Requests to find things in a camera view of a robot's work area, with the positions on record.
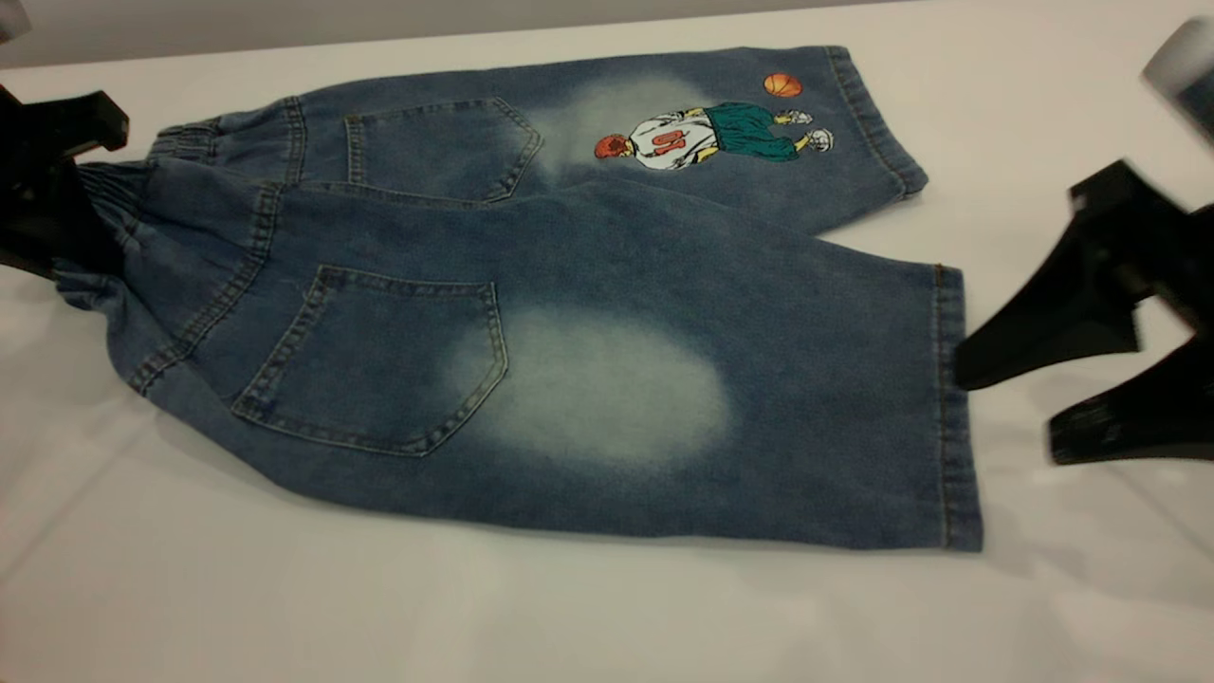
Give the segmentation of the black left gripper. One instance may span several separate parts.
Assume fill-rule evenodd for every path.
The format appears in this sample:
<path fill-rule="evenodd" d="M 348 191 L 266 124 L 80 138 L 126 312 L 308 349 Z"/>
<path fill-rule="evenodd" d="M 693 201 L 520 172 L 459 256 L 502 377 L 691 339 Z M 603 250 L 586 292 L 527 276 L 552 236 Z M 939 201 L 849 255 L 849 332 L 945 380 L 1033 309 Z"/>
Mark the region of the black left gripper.
<path fill-rule="evenodd" d="M 95 211 L 76 163 L 66 159 L 121 150 L 129 133 L 127 114 L 103 91 L 22 102 L 1 87 L 2 165 L 35 167 L 2 181 L 4 267 L 53 278 L 57 261 L 69 261 L 121 275 L 121 247 Z"/>

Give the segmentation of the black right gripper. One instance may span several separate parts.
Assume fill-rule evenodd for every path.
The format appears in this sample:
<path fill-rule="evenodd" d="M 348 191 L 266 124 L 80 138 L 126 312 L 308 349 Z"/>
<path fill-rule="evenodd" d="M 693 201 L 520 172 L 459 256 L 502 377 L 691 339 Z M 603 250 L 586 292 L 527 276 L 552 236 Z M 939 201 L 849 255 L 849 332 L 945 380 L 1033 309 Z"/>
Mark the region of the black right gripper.
<path fill-rule="evenodd" d="M 1189 212 L 1127 160 L 1071 187 L 1074 222 L 1023 288 L 958 346 L 955 383 L 985 389 L 1036 369 L 1141 351 L 1155 297 L 1195 336 L 1139 376 L 1048 423 L 1057 466 L 1213 462 L 1212 214 Z"/>

